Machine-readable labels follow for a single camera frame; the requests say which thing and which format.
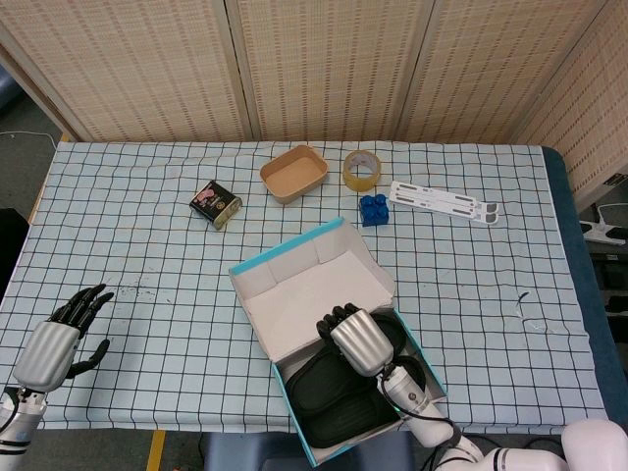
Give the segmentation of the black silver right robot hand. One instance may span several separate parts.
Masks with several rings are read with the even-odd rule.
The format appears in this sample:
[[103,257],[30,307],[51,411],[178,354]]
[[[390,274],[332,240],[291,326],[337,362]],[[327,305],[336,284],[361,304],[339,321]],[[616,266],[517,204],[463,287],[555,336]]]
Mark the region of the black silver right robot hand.
[[393,344],[364,309],[335,306],[316,323],[321,339],[363,377],[375,377],[393,363]]

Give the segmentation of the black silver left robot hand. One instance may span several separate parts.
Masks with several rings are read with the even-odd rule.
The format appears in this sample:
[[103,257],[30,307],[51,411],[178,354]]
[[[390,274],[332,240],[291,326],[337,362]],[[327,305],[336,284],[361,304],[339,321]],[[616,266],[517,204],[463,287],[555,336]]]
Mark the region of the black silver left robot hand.
[[51,393],[99,365],[110,346],[107,339],[89,358],[76,362],[75,355],[97,313],[114,297],[105,288],[100,284],[80,290],[37,325],[13,371],[22,388]]

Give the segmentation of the black rubber slipper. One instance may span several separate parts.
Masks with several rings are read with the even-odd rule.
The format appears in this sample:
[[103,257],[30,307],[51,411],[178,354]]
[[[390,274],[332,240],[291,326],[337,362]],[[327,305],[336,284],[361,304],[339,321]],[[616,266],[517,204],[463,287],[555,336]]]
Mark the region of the black rubber slipper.
[[359,375],[333,344],[331,332],[337,324],[332,315],[316,324],[324,345],[287,380],[292,409],[305,418],[356,409],[359,415],[382,414],[393,420],[396,413],[381,398],[375,380]]
[[398,420],[398,413],[379,392],[387,405],[396,413],[393,420],[387,420],[380,415],[359,415],[356,409],[340,414],[325,413],[314,418],[299,416],[302,430],[307,441],[314,447],[325,448],[337,445],[343,441],[354,438],[360,434],[369,432],[381,426],[387,426]]

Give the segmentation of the blue cardboard shoe box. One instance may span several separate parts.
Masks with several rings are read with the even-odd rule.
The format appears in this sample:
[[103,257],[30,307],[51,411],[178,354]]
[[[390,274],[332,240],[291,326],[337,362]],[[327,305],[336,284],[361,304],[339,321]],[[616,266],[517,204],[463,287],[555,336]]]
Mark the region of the blue cardboard shoe box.
[[335,306],[352,303],[366,310],[393,345],[389,366],[404,368],[438,408],[445,388],[402,317],[393,308],[395,284],[378,265],[358,230],[335,219],[296,236],[230,271],[236,296],[262,349],[268,355],[288,414],[294,422],[307,459],[313,466],[388,432],[405,427],[400,417],[387,425],[325,448],[312,446],[299,415],[288,399],[287,380],[324,345],[316,323]]

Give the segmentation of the blue toy building block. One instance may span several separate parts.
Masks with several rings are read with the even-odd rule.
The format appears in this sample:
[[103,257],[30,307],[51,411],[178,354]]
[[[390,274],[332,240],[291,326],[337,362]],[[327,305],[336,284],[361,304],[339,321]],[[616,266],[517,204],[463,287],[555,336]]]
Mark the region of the blue toy building block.
[[381,193],[362,196],[359,200],[359,211],[363,227],[383,226],[389,222],[387,198]]

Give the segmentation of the light blue checked tablecloth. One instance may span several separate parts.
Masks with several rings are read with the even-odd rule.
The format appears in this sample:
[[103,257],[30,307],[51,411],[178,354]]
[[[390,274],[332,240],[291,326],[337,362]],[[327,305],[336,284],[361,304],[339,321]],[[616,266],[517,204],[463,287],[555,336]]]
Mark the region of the light blue checked tablecloth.
[[[277,202],[260,169],[285,142],[69,143],[58,146],[0,304],[0,390],[31,331],[82,288],[115,296],[78,348],[104,339],[100,365],[49,395],[43,426],[287,431],[286,403],[229,278],[236,264],[323,223],[358,225],[342,184],[352,142],[318,142],[325,181]],[[393,206],[361,228],[392,276],[393,306],[464,427],[553,430],[607,417],[589,335],[538,146],[366,144],[392,181],[496,202],[486,226]],[[242,200],[219,230],[189,206],[216,181]]]

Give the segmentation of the dark blue seat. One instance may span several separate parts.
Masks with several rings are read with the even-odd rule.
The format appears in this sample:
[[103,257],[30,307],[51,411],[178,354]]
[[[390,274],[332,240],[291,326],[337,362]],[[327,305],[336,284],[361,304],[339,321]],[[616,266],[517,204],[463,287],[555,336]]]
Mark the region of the dark blue seat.
[[416,462],[407,432],[380,435],[316,467],[296,434],[208,433],[204,471],[416,471]]

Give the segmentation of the yellowish packing tape roll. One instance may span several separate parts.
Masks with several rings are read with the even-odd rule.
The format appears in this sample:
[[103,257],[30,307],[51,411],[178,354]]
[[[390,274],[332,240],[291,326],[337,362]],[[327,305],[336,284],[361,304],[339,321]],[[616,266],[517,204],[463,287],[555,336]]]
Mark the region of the yellowish packing tape roll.
[[[367,177],[358,177],[352,171],[354,167],[366,166],[371,174]],[[355,192],[369,191],[377,185],[381,176],[382,163],[372,152],[367,150],[354,150],[350,152],[342,164],[342,178],[344,184]]]

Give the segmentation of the white folded cardboard strips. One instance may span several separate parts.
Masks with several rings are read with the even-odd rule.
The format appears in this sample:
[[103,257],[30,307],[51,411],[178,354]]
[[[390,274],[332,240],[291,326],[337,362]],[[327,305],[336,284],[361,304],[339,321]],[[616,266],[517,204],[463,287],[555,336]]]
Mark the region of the white folded cardboard strips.
[[468,195],[411,183],[392,181],[390,201],[422,211],[462,217],[489,226],[498,220],[497,203],[486,203]]

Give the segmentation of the brown paper bowl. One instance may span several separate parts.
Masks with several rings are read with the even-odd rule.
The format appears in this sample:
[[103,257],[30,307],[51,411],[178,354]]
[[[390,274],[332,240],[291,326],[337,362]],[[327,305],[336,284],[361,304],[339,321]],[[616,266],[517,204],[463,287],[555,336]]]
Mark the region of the brown paper bowl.
[[322,155],[301,144],[263,165],[260,178],[279,203],[289,204],[320,185],[328,171]]

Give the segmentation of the black rectangular tin can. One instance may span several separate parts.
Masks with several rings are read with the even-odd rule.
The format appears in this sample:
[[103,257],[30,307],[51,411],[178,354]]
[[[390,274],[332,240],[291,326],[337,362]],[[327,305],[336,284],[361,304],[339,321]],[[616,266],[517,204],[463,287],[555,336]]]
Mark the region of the black rectangular tin can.
[[231,216],[241,208],[242,200],[212,180],[195,194],[189,206],[205,217],[212,227],[219,231]]

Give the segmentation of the blue padded table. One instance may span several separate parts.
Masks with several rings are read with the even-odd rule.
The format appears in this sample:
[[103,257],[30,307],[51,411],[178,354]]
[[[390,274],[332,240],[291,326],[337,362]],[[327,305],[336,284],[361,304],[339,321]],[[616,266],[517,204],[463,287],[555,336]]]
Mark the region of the blue padded table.
[[628,379],[611,334],[594,266],[582,235],[562,156],[543,147],[551,199],[559,231],[589,334],[595,374],[608,419],[628,429]]

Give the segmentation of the black floor equipment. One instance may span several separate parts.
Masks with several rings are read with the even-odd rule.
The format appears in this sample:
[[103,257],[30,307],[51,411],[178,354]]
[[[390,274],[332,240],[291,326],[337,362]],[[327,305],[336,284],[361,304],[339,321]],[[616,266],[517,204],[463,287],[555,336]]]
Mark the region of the black floor equipment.
[[628,252],[590,254],[605,310],[628,312]]

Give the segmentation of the white chair base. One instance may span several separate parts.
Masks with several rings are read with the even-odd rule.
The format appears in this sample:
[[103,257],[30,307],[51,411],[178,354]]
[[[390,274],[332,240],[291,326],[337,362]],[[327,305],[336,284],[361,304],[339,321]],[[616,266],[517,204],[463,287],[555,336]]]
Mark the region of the white chair base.
[[628,228],[608,224],[602,215],[603,208],[613,206],[628,206],[628,203],[609,203],[601,206],[594,203],[591,205],[594,221],[580,221],[580,228],[585,241],[614,246],[625,245],[628,242]]

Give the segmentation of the bamboo folding screen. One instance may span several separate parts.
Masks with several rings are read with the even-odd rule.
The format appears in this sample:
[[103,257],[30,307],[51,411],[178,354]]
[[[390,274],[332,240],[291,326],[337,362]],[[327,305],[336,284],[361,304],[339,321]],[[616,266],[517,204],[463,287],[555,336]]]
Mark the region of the bamboo folding screen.
[[541,144],[628,179],[628,0],[0,0],[0,65],[78,141]]

